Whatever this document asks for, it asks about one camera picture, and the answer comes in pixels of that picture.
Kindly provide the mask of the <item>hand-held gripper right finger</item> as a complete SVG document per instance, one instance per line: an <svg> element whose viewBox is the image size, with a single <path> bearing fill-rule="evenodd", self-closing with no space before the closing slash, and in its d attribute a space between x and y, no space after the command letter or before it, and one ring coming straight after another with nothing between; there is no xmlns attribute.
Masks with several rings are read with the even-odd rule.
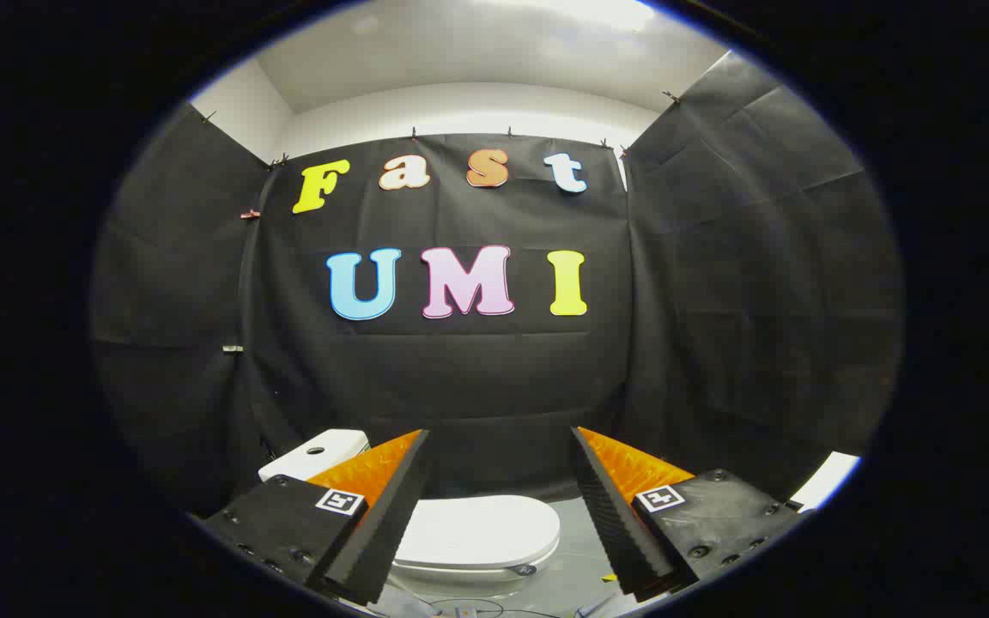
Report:
<svg viewBox="0 0 989 618"><path fill-rule="evenodd" d="M691 473L587 427L572 470L624 594L637 602L722 578L807 517L726 469Z"/></svg>

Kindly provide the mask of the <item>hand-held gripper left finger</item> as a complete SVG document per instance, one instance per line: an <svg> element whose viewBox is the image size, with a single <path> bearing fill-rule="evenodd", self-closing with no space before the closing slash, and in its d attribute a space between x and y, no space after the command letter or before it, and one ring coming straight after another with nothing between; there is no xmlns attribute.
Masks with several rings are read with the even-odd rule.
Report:
<svg viewBox="0 0 989 618"><path fill-rule="evenodd" d="M377 602L427 485L428 440L419 429L317 474L271 473L203 528L294 585Z"/></svg>

